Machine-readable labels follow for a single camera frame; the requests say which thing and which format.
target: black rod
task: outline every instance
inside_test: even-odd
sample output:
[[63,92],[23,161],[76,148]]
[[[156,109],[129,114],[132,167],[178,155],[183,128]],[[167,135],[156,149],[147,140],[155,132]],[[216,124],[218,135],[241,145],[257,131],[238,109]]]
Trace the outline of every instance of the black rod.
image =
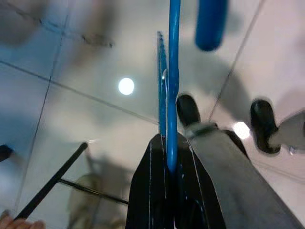
[[84,186],[81,186],[77,183],[74,183],[74,182],[71,182],[71,181],[68,181],[68,180],[65,180],[65,179],[60,179],[58,182],[61,183],[61,184],[64,184],[64,185],[71,186],[71,187],[73,187],[73,188],[75,188],[79,191],[87,192],[87,193],[90,193],[92,195],[98,196],[100,198],[104,198],[104,199],[108,199],[108,200],[111,200],[111,201],[114,201],[114,202],[117,202],[117,203],[122,203],[122,204],[128,205],[128,201],[126,201],[126,200],[123,200],[123,199],[120,199],[120,198],[117,198],[117,197],[114,197],[114,196],[110,196],[110,195],[105,194],[105,193],[101,193],[101,192],[99,192],[97,190],[94,190],[92,188],[84,187]]
[[88,147],[87,143],[82,143],[75,153],[67,160],[67,162],[55,173],[55,175],[45,184],[45,186],[34,196],[34,198],[27,204],[27,206],[19,213],[16,219],[26,219],[52,190],[61,177],[67,172],[76,159]]

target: black leather shoe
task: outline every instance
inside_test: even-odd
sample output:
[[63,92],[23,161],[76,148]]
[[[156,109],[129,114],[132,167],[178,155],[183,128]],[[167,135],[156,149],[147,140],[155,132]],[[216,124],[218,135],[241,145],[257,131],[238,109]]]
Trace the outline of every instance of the black leather shoe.
[[177,99],[177,113],[184,127],[200,122],[200,114],[195,100],[188,94],[182,94]]
[[275,117],[272,106],[266,100],[254,100],[251,105],[251,126],[257,147],[265,153],[275,155],[280,147],[270,147],[268,140],[278,128],[275,124]]

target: white floor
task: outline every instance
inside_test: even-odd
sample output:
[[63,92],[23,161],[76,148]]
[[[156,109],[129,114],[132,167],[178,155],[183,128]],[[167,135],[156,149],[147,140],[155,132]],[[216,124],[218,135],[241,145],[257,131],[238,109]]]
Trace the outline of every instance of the white floor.
[[[0,144],[16,152],[0,163],[0,210],[18,213],[84,141],[107,168],[105,179],[119,183],[106,191],[127,199],[132,172],[158,131],[156,32],[166,39],[169,2],[120,1],[114,18],[106,18],[111,11],[104,1],[9,2],[42,18],[42,25],[0,4]],[[277,122],[305,107],[304,1],[231,0],[223,44],[209,53],[194,44],[196,4],[182,2],[180,91],[194,96],[203,120],[229,129],[249,124],[251,101],[259,96],[272,101]],[[89,45],[77,35],[93,33],[106,34],[113,47]],[[135,86],[127,96],[118,90],[125,77]],[[305,155],[282,148],[267,157],[252,137],[243,141],[305,224]],[[88,172],[82,156],[65,178]],[[57,185],[31,220],[65,228],[70,191]],[[124,217],[126,209],[108,214]]]

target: human hand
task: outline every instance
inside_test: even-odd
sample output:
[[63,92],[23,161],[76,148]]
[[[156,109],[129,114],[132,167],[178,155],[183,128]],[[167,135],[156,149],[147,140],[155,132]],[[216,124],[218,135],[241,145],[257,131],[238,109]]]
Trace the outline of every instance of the human hand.
[[26,222],[25,219],[14,219],[9,216],[8,211],[4,211],[0,217],[0,229],[45,229],[45,224],[42,221],[35,223]]

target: gray pants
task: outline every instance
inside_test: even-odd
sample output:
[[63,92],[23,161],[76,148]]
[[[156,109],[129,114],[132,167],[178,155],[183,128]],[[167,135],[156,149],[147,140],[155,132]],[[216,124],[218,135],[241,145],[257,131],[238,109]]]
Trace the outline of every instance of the gray pants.
[[304,229],[227,134],[194,124],[186,137],[210,174],[228,229]]

